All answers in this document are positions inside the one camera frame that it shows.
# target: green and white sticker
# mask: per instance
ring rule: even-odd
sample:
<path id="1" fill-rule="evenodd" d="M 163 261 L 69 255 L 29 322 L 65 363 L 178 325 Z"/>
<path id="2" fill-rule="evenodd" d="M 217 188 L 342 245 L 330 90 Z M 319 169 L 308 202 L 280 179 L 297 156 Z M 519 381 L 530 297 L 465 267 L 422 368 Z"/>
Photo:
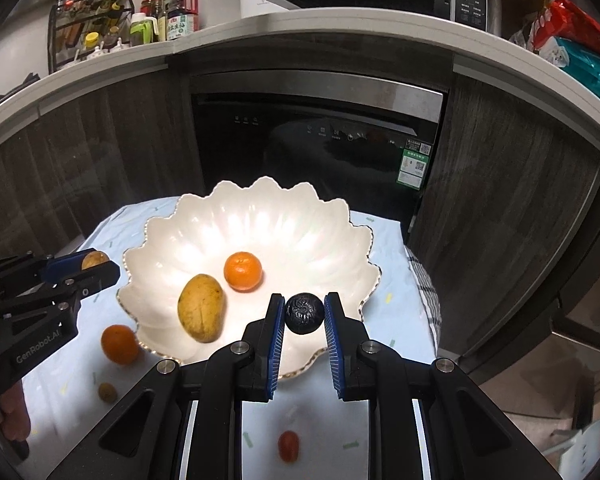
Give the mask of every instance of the green and white sticker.
<path id="1" fill-rule="evenodd" d="M 428 163 L 429 157 L 427 155 L 412 150 L 404 150 L 400 172 L 398 173 L 398 183 L 413 187 L 413 189 L 420 189 Z"/>

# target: metal screw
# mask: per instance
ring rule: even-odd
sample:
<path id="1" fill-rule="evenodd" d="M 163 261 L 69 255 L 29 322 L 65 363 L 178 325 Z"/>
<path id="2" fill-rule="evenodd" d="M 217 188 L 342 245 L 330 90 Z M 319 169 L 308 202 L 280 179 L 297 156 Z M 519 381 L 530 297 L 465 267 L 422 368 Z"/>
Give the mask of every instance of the metal screw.
<path id="1" fill-rule="evenodd" d="M 360 347 L 362 348 L 363 352 L 368 354 L 377 354 L 379 351 L 381 351 L 382 344 L 380 344 L 378 341 L 370 339 L 369 341 L 363 342 Z"/>
<path id="2" fill-rule="evenodd" d="M 234 354 L 246 354 L 249 351 L 249 343 L 246 341 L 236 341 L 231 344 L 230 349 Z"/>
<path id="3" fill-rule="evenodd" d="M 451 359 L 442 358 L 436 361 L 436 368 L 440 370 L 443 374 L 448 374 L 452 372 L 456 365 Z"/>
<path id="4" fill-rule="evenodd" d="M 176 363 L 171 359 L 163 359 L 157 365 L 155 365 L 155 369 L 158 370 L 158 373 L 165 375 L 170 374 L 176 369 Z"/>

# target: black and white striped fabric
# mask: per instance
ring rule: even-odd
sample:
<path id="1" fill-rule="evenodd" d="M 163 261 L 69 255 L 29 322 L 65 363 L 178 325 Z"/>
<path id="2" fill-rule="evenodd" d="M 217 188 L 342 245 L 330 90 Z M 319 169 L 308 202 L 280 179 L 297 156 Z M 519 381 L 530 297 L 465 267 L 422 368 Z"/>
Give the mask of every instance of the black and white striped fabric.
<path id="1" fill-rule="evenodd" d="M 433 288 L 431 278 L 427 274 L 422 264 L 409 250 L 408 247 L 404 248 L 407 252 L 407 259 L 411 267 L 411 272 L 416 277 L 418 282 L 418 290 L 420 291 L 420 297 L 424 304 L 424 310 L 427 313 L 427 320 L 429 321 L 429 329 L 431 330 L 431 337 L 433 338 L 433 345 L 438 353 L 438 341 L 440 340 L 440 324 L 442 323 L 442 316 L 440 316 L 440 302 L 438 301 L 438 295 L 436 289 Z"/>

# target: bowl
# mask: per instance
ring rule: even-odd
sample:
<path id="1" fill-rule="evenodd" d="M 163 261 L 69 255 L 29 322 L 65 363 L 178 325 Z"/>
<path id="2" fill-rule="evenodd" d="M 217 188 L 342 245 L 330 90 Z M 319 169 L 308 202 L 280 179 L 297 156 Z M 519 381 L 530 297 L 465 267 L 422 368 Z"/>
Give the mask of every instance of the bowl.
<path id="1" fill-rule="evenodd" d="M 180 197 L 167 218 L 150 218 L 141 247 L 125 251 L 129 282 L 118 302 L 136 320 L 139 344 L 181 364 L 205 360 L 239 340 L 247 323 L 264 317 L 274 292 L 340 295 L 346 316 L 362 319 L 362 306 L 380 281 L 369 262 L 373 233 L 350 222 L 344 200 L 320 200 L 313 186 L 282 189 L 269 177 L 251 187 L 220 182 L 210 195 Z M 237 251 L 255 254 L 264 278 L 252 292 L 237 292 L 224 279 L 225 260 Z M 178 297 L 196 274 L 209 274 L 226 297 L 220 337 L 199 343 L 180 325 Z M 302 373 L 326 350 L 323 327 L 297 335 L 285 327 L 280 378 Z"/>

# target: red tomato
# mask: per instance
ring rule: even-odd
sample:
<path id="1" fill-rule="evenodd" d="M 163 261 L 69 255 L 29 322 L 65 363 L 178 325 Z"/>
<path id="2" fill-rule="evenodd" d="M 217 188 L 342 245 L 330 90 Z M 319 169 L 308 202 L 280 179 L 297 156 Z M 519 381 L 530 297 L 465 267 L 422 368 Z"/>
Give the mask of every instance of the red tomato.
<path id="1" fill-rule="evenodd" d="M 288 464 L 292 464 L 298 460 L 298 453 L 300 452 L 300 439 L 298 435 L 293 431 L 285 431 L 285 433 L 280 435 L 278 439 L 278 452 L 280 453 L 280 458 Z"/>

